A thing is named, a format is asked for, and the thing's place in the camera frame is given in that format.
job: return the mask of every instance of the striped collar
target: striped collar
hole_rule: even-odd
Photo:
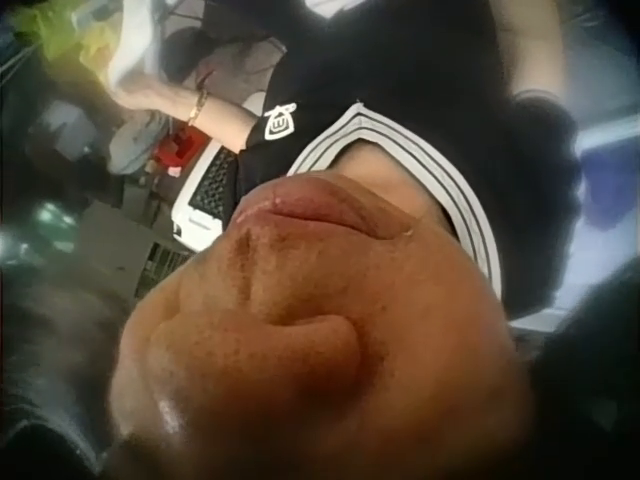
[[[461,246],[500,298],[498,246],[478,197],[438,150],[396,122],[356,103],[303,150],[288,175],[326,170],[344,147],[357,140],[384,148],[429,190],[449,214]]]

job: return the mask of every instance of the bracelet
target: bracelet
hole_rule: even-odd
[[[208,97],[209,97],[209,92],[207,92],[206,90],[200,90],[200,93],[198,94],[198,100],[196,101],[196,104],[193,107],[193,110],[191,110],[191,113],[189,114],[189,120],[187,120],[187,126],[191,127],[193,126],[194,123],[196,123],[196,120],[200,116],[200,112],[202,112],[202,109],[204,108],[204,104],[207,103]]]

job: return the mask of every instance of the hand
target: hand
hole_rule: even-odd
[[[170,89],[151,75],[135,72],[122,80],[117,90],[109,93],[116,103],[130,110],[161,110],[162,98],[169,95]]]

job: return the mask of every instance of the logo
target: logo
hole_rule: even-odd
[[[264,114],[268,117],[267,128],[264,131],[265,140],[278,140],[279,138],[286,137],[292,134],[296,127],[293,124],[293,117],[291,114],[295,112],[297,105],[290,103],[289,105],[282,105],[270,110]]]

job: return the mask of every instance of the mouth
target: mouth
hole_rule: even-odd
[[[266,183],[240,202],[231,225],[261,214],[328,223],[378,238],[372,212],[346,189],[321,177],[297,175]]]

